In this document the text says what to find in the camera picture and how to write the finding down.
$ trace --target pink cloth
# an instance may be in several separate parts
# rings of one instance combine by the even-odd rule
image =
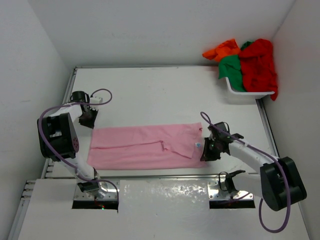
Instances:
[[[202,152],[200,122],[107,127],[93,130],[87,162],[99,170],[201,168]]]

